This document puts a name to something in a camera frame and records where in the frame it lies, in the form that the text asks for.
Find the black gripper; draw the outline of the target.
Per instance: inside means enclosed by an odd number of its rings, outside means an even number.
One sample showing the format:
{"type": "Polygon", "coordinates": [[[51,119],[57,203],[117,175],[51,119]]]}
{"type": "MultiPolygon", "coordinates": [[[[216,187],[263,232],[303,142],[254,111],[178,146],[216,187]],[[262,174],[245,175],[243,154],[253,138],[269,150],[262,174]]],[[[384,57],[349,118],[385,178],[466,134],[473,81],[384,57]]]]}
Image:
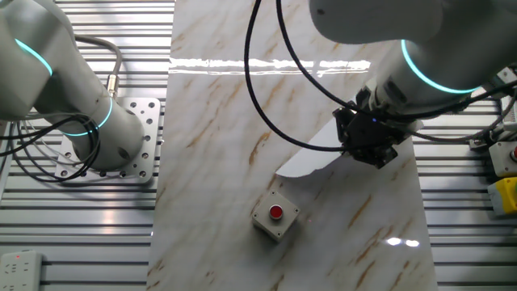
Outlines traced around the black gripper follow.
{"type": "Polygon", "coordinates": [[[353,112],[348,108],[338,108],[333,112],[336,121],[338,140],[345,151],[354,160],[364,163],[374,163],[377,169],[381,169],[397,156],[395,145],[400,145],[408,137],[399,129],[389,127],[381,122],[381,119],[371,116],[368,99],[372,91],[363,87],[355,96],[355,102],[350,105],[359,105],[366,111],[353,112]]]}

